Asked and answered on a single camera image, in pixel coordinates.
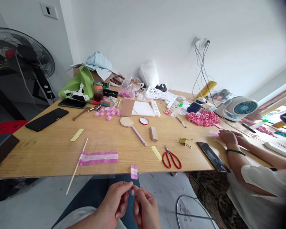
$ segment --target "light switch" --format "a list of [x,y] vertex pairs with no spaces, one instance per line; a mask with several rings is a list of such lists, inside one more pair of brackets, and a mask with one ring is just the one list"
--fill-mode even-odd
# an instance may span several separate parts
[[56,8],[54,6],[51,6],[45,3],[40,3],[40,5],[41,5],[42,12],[45,16],[52,17],[58,20]]

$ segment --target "floor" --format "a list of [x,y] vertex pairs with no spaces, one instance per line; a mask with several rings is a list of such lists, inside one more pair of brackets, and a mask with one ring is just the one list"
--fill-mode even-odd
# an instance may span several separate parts
[[[15,106],[27,120],[41,112],[28,103],[15,103]],[[6,121],[13,121],[13,118],[0,106],[0,123]],[[75,177],[67,196],[65,192],[71,177],[38,179],[16,195],[0,202],[0,229],[50,229],[90,178],[91,176]],[[139,174],[139,181],[141,187],[151,192],[158,201],[162,228],[178,228],[176,218],[178,197],[181,195],[196,197],[186,175],[178,173],[176,177],[172,177],[169,173]],[[178,212],[208,217],[195,200],[187,197],[181,199]],[[207,219],[178,217],[181,228],[214,228],[212,221]]]

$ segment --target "white sleeve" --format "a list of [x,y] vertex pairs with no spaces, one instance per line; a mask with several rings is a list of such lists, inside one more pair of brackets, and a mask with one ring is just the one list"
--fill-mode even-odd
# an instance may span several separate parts
[[245,182],[277,197],[286,198],[286,170],[274,172],[263,166],[244,165],[241,172]]

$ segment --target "red stool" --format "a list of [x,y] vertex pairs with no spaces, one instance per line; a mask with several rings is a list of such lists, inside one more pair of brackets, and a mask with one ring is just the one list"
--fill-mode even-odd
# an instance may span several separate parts
[[28,122],[26,120],[17,120],[0,123],[0,134],[13,134]]

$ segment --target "standing fan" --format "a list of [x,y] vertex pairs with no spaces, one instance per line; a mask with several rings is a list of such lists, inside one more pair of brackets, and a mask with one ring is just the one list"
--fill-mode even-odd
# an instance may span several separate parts
[[[19,72],[27,90],[24,78],[35,80],[33,96],[49,104],[53,103],[55,95],[47,78],[54,73],[55,63],[48,50],[34,38],[17,30],[0,28],[0,66]],[[33,74],[24,76],[23,72],[27,71]],[[46,99],[39,96],[39,88]]]
[[237,96],[227,100],[214,112],[219,116],[237,122],[257,109],[257,102],[253,99]]

